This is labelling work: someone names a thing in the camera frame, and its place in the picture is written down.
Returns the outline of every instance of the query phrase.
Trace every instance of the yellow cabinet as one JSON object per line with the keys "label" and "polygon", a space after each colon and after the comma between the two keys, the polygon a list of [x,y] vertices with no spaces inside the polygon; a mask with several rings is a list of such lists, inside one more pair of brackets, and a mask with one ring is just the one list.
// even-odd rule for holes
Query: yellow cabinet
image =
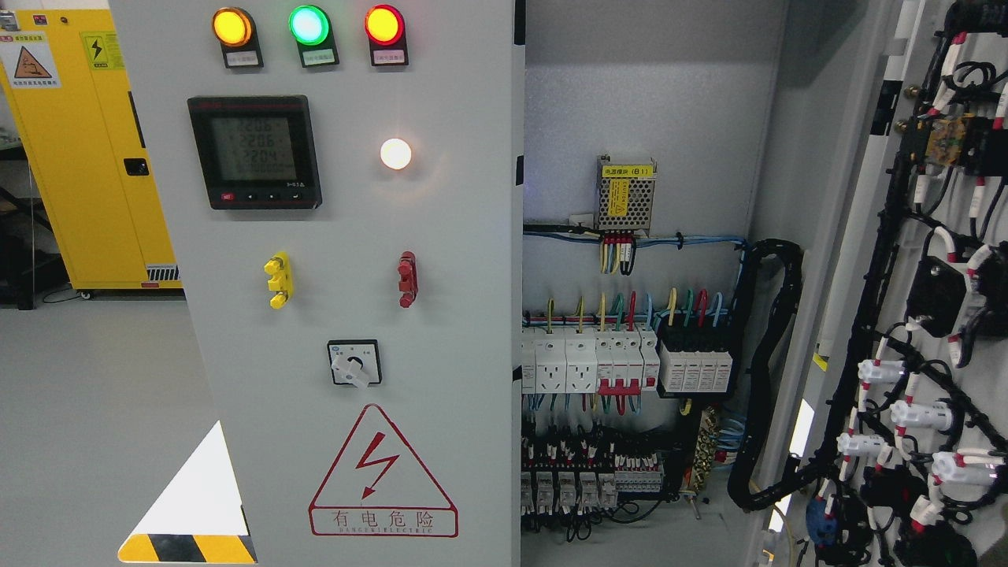
{"label": "yellow cabinet", "polygon": [[108,10],[18,10],[4,92],[78,290],[179,288]]}

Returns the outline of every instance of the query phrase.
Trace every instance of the cable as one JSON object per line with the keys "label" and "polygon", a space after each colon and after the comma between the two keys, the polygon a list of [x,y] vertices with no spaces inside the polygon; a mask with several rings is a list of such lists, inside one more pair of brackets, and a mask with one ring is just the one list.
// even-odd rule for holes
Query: cable
{"label": "cable", "polygon": [[1008,178],[1001,178],[1001,183],[998,184],[998,190],[994,192],[994,197],[991,199],[991,204],[987,206],[987,214],[984,215],[984,224],[980,227],[980,234],[978,238],[983,240],[987,237],[987,229],[991,223],[991,217],[994,216],[994,209],[998,206],[998,201],[1001,200],[1001,194],[1005,191],[1005,183],[1008,182]]}

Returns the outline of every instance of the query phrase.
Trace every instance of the yellow warning sticker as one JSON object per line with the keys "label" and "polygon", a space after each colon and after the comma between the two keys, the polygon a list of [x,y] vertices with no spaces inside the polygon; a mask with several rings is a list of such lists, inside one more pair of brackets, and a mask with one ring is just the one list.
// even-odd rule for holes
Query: yellow warning sticker
{"label": "yellow warning sticker", "polygon": [[82,31],[81,39],[84,40],[84,52],[92,71],[126,69],[115,31]]}
{"label": "yellow warning sticker", "polygon": [[651,163],[635,163],[632,165],[603,165],[604,179],[653,178],[654,165]]}
{"label": "yellow warning sticker", "polygon": [[0,62],[12,89],[58,89],[59,75],[42,31],[0,32]]}
{"label": "yellow warning sticker", "polygon": [[609,182],[609,216],[625,217],[630,205],[630,180]]}

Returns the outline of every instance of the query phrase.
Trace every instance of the white triangle label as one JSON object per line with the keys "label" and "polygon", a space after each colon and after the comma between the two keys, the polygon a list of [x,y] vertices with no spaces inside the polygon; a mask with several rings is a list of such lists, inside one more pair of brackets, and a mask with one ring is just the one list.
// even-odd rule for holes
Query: white triangle label
{"label": "white triangle label", "polygon": [[459,511],[385,411],[369,404],[308,505],[316,536],[455,538]]}

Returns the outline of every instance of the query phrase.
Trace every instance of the sticker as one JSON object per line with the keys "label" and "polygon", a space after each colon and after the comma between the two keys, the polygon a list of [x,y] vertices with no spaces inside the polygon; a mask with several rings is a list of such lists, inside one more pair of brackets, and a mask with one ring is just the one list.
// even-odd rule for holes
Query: sticker
{"label": "sticker", "polygon": [[654,165],[650,163],[640,163],[634,165],[603,165],[602,177],[607,180],[613,178],[653,178]]}
{"label": "sticker", "polygon": [[42,31],[0,33],[0,61],[12,89],[58,89],[59,74]]}
{"label": "sticker", "polygon": [[609,182],[609,212],[610,217],[625,217],[630,205],[630,180],[613,180]]}
{"label": "sticker", "polygon": [[84,40],[84,52],[88,54],[92,71],[126,69],[115,31],[82,31],[81,39]]}
{"label": "sticker", "polygon": [[375,404],[364,407],[308,505],[316,536],[455,538],[459,511]]}

